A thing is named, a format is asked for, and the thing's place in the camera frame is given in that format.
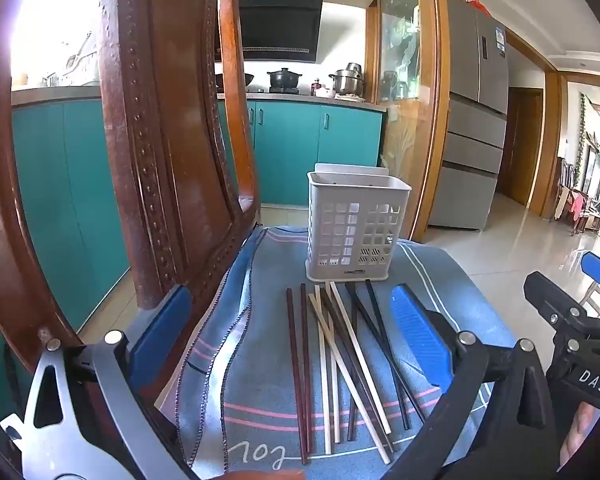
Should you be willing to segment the right hand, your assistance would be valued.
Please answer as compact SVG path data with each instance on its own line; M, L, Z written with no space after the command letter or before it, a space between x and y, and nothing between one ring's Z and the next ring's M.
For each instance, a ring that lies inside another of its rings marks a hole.
M565 466L568 460L577 453L590 433L592 427L600 418L600 410L588 403L581 403L573 416L571 426L565 436L559 451L560 466Z

